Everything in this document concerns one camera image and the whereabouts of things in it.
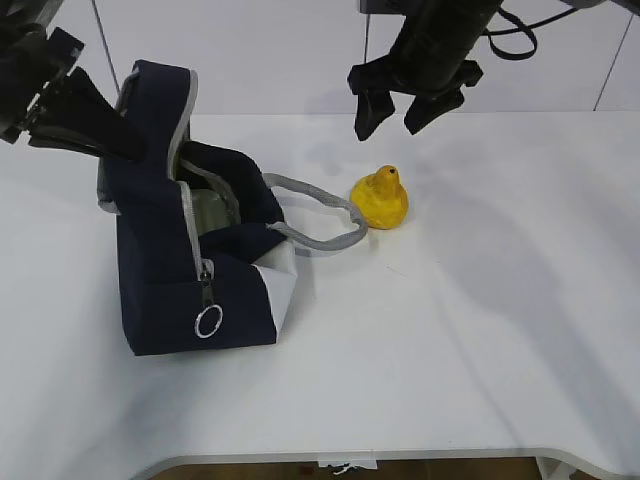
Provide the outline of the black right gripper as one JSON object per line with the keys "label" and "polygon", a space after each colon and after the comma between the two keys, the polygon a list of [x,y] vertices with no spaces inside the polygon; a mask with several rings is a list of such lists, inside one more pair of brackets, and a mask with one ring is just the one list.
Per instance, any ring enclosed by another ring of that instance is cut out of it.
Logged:
{"label": "black right gripper", "polygon": [[474,87],[482,76],[476,61],[456,58],[440,61],[436,57],[420,57],[405,61],[389,53],[354,65],[347,82],[351,92],[358,94],[356,136],[359,141],[366,141],[395,113],[389,91],[414,96],[442,95],[435,99],[416,97],[410,105],[404,125],[411,134],[417,134],[440,116],[461,107],[465,98],[455,89]]}

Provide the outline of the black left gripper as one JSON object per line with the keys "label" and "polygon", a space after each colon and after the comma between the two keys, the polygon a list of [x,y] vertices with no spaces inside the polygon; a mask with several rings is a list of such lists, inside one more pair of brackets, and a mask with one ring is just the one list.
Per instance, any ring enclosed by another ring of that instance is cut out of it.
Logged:
{"label": "black left gripper", "polygon": [[[146,154],[144,135],[106,101],[85,70],[77,67],[66,76],[84,47],[60,28],[47,33],[40,24],[1,26],[1,139],[13,144],[27,129],[35,148],[138,163]],[[52,81],[39,97],[39,119],[29,122],[30,105]]]}

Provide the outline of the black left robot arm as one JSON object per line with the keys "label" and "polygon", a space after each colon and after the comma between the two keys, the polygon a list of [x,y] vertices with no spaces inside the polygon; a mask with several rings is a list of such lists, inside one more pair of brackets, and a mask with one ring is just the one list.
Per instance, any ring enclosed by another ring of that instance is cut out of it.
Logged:
{"label": "black left robot arm", "polygon": [[1,140],[138,162],[146,140],[76,65],[85,44],[49,30],[60,1],[1,3]]}

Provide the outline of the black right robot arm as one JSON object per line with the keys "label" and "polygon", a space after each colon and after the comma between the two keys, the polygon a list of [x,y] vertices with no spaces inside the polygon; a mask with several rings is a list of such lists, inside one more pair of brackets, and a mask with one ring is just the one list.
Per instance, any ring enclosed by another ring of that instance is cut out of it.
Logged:
{"label": "black right robot arm", "polygon": [[357,138],[369,139],[395,113],[393,92],[413,98],[404,117],[413,135],[462,106],[461,88],[483,76],[467,56],[500,7],[499,1],[423,1],[406,15],[389,52],[353,66],[347,77],[357,97]]}

